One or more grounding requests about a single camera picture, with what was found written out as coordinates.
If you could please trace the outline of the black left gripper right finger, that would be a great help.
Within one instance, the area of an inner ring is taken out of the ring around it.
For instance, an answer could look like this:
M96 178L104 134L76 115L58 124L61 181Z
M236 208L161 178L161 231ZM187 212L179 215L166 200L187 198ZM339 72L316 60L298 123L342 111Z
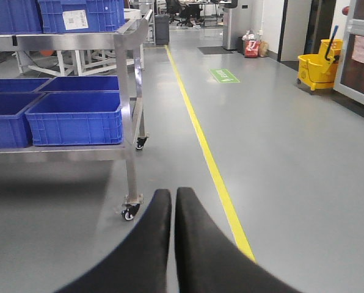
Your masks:
M296 292L233 244L190 187L177 189L175 258L180 292Z

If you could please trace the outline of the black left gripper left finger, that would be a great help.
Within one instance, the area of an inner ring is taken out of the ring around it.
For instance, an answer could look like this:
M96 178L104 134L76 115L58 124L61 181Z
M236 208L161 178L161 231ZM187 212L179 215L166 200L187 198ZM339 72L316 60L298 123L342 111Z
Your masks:
M139 222L102 261L58 292L166 292L172 200L157 189Z

